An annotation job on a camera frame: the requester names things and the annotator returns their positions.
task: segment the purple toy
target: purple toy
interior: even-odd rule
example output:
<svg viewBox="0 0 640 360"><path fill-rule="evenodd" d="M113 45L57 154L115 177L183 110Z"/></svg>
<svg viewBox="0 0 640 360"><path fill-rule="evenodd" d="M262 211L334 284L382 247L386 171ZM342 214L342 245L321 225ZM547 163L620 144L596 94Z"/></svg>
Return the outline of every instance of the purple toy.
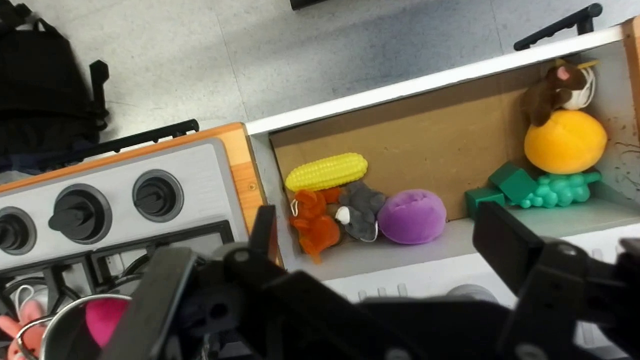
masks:
<svg viewBox="0 0 640 360"><path fill-rule="evenodd" d="M380 232L398 243L426 243L442 236L446 207L435 191L406 189L393 196L378 214Z"/></svg>

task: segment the yellow toy lemon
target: yellow toy lemon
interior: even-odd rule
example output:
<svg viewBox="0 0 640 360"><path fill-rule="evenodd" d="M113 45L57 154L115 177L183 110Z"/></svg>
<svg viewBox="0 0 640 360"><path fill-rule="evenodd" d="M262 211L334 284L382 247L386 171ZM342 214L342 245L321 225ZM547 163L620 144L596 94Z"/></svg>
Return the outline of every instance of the yellow toy lemon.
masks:
<svg viewBox="0 0 640 360"><path fill-rule="evenodd" d="M586 112L561 110L544 125L531 125L526 157L550 173L576 173L593 168L604 154L607 131Z"/></svg>

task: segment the toy kitchen stove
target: toy kitchen stove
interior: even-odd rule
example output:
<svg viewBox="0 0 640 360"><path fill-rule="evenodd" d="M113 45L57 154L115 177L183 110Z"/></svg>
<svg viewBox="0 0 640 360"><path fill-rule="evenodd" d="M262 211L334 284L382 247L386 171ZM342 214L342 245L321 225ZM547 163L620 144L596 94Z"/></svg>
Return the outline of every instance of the toy kitchen stove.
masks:
<svg viewBox="0 0 640 360"><path fill-rule="evenodd" d="M225 144L184 138L195 135L0 191L0 312L14 316L25 287L49 312L86 293L129 293L161 245L211 257L249 239Z"/></svg>

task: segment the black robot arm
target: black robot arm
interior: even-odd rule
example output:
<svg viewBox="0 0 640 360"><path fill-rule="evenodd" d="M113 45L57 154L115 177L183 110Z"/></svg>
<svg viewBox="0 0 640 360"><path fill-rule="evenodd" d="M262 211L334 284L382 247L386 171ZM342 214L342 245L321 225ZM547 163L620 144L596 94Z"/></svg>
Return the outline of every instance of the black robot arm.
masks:
<svg viewBox="0 0 640 360"><path fill-rule="evenodd" d="M631 249L609 265L571 243L544 243L501 205L482 205L474 243L521 293L515 312L449 297L351 304L267 257L275 216L265 205L250 247L222 262L196 265L190 249L158 249L100 357L220 357L220 347L239 339L253 351L245 357L270 360L594 357L575 343L579 319L602 324L638 351L632 304L640 275Z"/></svg>

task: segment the wooden frame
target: wooden frame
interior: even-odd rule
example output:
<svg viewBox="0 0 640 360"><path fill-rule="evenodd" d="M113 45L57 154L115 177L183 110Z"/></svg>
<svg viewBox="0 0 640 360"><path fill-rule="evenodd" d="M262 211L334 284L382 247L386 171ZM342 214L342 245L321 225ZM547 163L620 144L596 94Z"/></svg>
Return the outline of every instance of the wooden frame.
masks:
<svg viewBox="0 0 640 360"><path fill-rule="evenodd" d="M631 84L635 94L636 124L640 127L640 17L632 17L624 21L622 27L624 27L629 73L631 73Z"/></svg>

